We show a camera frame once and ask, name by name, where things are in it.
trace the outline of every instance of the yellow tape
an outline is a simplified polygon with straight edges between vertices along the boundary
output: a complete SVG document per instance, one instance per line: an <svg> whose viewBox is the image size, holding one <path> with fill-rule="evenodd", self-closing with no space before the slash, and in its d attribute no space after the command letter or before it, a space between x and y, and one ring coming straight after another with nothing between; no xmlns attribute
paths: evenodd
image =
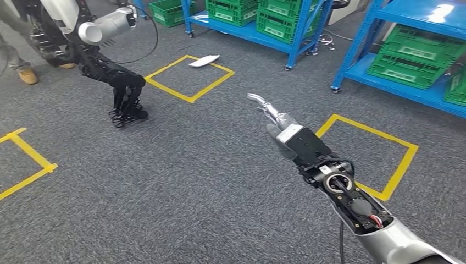
<svg viewBox="0 0 466 264"><path fill-rule="evenodd" d="M26 130L26 128L20 128L20 129L17 129L16 131L13 131L11 133L8 133L7 135L3 136L3 137L0 137L0 143L6 141L6 140L9 140L12 138L12 136L16 136L18 135L19 133L23 132L24 130Z"/></svg>
<svg viewBox="0 0 466 264"><path fill-rule="evenodd" d="M10 187L6 191L0 193L0 200L4 199L10 194L13 194L14 192L18 191L24 186L34 182L35 180L44 176L45 174L52 172L54 169L58 167L56 163L50 163L42 155L40 155L36 150L34 150L28 143L26 143L26 141L24 141L22 138L18 136L18 134L23 132L24 130L26 130L26 128L20 128L14 132L7 134L4 137L1 137L0 143L4 142L5 140L10 139L20 149L22 149L27 155L29 155L35 162L37 162L42 167L42 170L26 178L25 180L15 184L13 187Z"/></svg>
<svg viewBox="0 0 466 264"><path fill-rule="evenodd" d="M352 126L355 126L357 128L366 130L368 132L371 132L377 136L381 136L384 139L392 140L394 142L397 142L398 144L405 146L407 148L406 153L404 154L400 164L396 168L395 172L393 173L392 177L388 181L388 183L385 185L384 189L382 192L378 192L370 187L365 186L362 183L356 182L358 187L369 193L370 195L381 199L382 201L387 201L390 199L392 196L393 192L395 191L396 187L400 183L401 179L403 178L406 170L408 169L409 165L411 164L411 161L413 160L417 150L418 146L412 143L409 143L408 141L399 139L395 136L392 136L390 134L387 134L385 132L382 132L380 130L377 130L375 128L371 128L370 126L361 124L359 122L356 122L354 120L351 120L346 117L342 117L338 114L332 114L330 118L317 130L315 133L319 138L322 137L329 129L330 127L337 121L340 120L342 122L345 122L347 124L350 124Z"/></svg>
<svg viewBox="0 0 466 264"><path fill-rule="evenodd" d="M150 84L152 84L153 86L173 95L173 96L176 96L180 99L183 99L185 100L186 102L189 102L189 103L194 103L195 100L199 99L201 96L205 95L208 91L212 90L213 88L215 88L217 85L223 83L225 80L227 80L229 77L231 77L232 75L235 74L235 72L233 70L230 70L226 67L223 67L221 65L218 65L216 63L210 63L210 65L218 68L218 69L221 69L221 70L224 70L226 71L227 73L220 77L220 79L216 80L215 82L209 84L207 87L203 88L201 91L199 91L197 94L193 95L193 96L187 96L187 95L184 95L180 92L177 92L155 80L152 79L152 77L154 77L155 75L163 72L164 70L167 70L168 68L170 67L173 67L174 65L184 61L185 59L194 59L194 60L198 60L199 58L197 57L194 57L194 56L191 56L191 55L184 55L183 57L175 60L174 62L168 64L167 66L163 67L162 69L159 69L157 70L156 72L144 77L144 79L146 79L146 81Z"/></svg>
<svg viewBox="0 0 466 264"><path fill-rule="evenodd" d="M26 141L17 135L10 138L18 147L20 147L26 154L28 154L35 162L39 163L42 168L50 167L51 163L46 160L41 154L34 150Z"/></svg>
<svg viewBox="0 0 466 264"><path fill-rule="evenodd" d="M24 186L26 186L26 185L28 185L28 184L34 182L35 180L37 180L38 178L44 176L45 174L47 174L47 173L53 171L53 170L54 170L55 168L57 168L57 167L58 167L58 165L56 165L56 164L51 164L50 167L44 168L43 170L41 170L41 171L37 172L36 174L34 174L34 175L28 177L27 179L25 179L25 180L23 180L23 181L21 181L21 182L15 184L13 187L10 187L8 190L6 190L6 191L0 193L0 201L1 201L2 199L4 199L5 197L7 197L7 196L9 196L9 195L11 195L11 194L13 194L13 193L15 193L16 191L18 191L19 189L23 188Z"/></svg>

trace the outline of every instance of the blue metal shelf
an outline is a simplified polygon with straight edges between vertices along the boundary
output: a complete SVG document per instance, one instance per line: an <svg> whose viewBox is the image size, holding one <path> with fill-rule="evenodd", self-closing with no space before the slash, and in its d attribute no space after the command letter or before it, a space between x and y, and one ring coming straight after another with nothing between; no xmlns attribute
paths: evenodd
<svg viewBox="0 0 466 264"><path fill-rule="evenodd" d="M257 32L256 21L253 21L243 27L237 27L208 17L204 18L205 16L207 16L206 10L189 17L188 20L194 24L222 31L232 36L249 40L279 51L290 52L292 50L292 46L290 44L286 44L260 32Z"/></svg>
<svg viewBox="0 0 466 264"><path fill-rule="evenodd" d="M355 65L351 66L351 68L344 73L344 76L391 94L466 118L466 107L443 101L443 95L445 94L446 89L445 78L439 79L428 90L421 90L394 81L382 79L377 76L369 75L366 71L372 64L375 56L376 54L374 53L368 53Z"/></svg>
<svg viewBox="0 0 466 264"><path fill-rule="evenodd" d="M417 29L466 39L466 2L454 0L393 1L376 17Z"/></svg>
<svg viewBox="0 0 466 264"><path fill-rule="evenodd" d="M465 15L466 3L456 0L390 0L386 5L384 0L373 0L340 65L332 89L339 90L343 79L348 78L466 118L465 106L443 101L446 76L440 77L428 90L421 90L366 73L375 57L368 51L385 20L466 40Z"/></svg>
<svg viewBox="0 0 466 264"><path fill-rule="evenodd" d="M247 24L246 26L237 27L209 18L208 13L205 10L196 15L189 15L188 7L191 4L191 0L181 0L181 4L183 6L186 33L190 34L190 36L193 36L191 24L197 24L206 28L227 33L235 37L239 37L244 40L252 41L269 48L274 48L276 50L288 53L288 62L285 69L291 69L295 66L298 55L307 50L315 51L317 49L317 43L319 41L320 35L322 34L322 30L324 29L327 17L330 13L333 0L319 0L314 13L309 18L308 11L310 10L311 0L303 0L301 11L299 12L295 35L293 38L294 41L292 44L286 44L265 34L257 32L255 21ZM309 42L307 42L306 45L302 45L306 29L309 28L311 22L316 17L318 10L321 8L322 15L320 16L320 20L317 24L314 35L309 39Z"/></svg>

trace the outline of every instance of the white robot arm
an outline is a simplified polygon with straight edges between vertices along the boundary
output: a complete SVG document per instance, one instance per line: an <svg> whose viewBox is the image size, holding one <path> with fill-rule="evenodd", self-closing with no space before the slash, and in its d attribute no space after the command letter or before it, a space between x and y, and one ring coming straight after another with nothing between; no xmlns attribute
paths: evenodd
<svg viewBox="0 0 466 264"><path fill-rule="evenodd" d="M66 36L76 33L89 45L100 45L136 26L134 7L121 7L94 21L79 21L80 6L76 0L41 0L50 17Z"/></svg>

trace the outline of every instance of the black cable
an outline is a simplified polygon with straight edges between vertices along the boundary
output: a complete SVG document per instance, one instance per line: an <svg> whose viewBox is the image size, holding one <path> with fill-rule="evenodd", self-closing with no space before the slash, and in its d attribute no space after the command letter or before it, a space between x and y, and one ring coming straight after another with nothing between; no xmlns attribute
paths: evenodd
<svg viewBox="0 0 466 264"><path fill-rule="evenodd" d="M156 25L154 19L153 19L149 14L147 14L146 11L142 10L141 8L139 8L139 7L137 7L137 6L133 5L133 4L132 4L131 6L134 7L134 8L136 8L136 9L139 10L139 11L142 11L146 16L148 16L148 17L151 19L151 22L152 22L152 24L154 25L154 29L156 30L156 43L155 43L154 47L153 47L152 50L151 50L148 54L146 54L144 57L141 57L141 58L139 58L139 59L135 59L135 60L133 60L133 61L131 60L131 61L129 61L129 62L114 62L113 60L106 60L106 59L102 59L102 58L97 58L97 57L95 57L96 59L99 59L99 60L104 61L104 62L111 62L111 63L116 63L116 64L128 64L128 63L133 63L133 62L140 61L140 60L142 60L142 59L148 57L150 54L152 54L152 53L156 50L157 45L159 44L159 31L157 30L157 25Z"/></svg>
<svg viewBox="0 0 466 264"><path fill-rule="evenodd" d="M3 70L2 70L2 73L0 73L0 77L2 77L3 73L5 73L5 70L7 69L7 66L8 66L8 61L10 60L10 57L9 57L9 51L8 51L8 48L6 48L7 50L7 61L5 62L5 66L3 67Z"/></svg>
<svg viewBox="0 0 466 264"><path fill-rule="evenodd" d="M345 224L343 221L340 222L340 262L345 264L345 249L343 247L343 231L345 230Z"/></svg>

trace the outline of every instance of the white object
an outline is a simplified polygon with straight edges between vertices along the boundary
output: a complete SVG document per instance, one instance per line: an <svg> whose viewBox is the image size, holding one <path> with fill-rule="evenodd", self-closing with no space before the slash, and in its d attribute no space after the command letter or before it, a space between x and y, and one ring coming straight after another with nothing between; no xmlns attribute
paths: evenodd
<svg viewBox="0 0 466 264"><path fill-rule="evenodd" d="M189 66L191 67L202 67L202 66L205 66L211 62L213 62L214 60L218 59L220 57L220 55L209 55L209 56L205 56L205 57L202 57L200 59L198 59L197 61L195 62L192 62L190 64L188 64Z"/></svg>
<svg viewBox="0 0 466 264"><path fill-rule="evenodd" d="M347 7L332 10L330 13L329 25L333 25L337 21L356 11L356 9L358 9L359 3L360 0L351 0Z"/></svg>

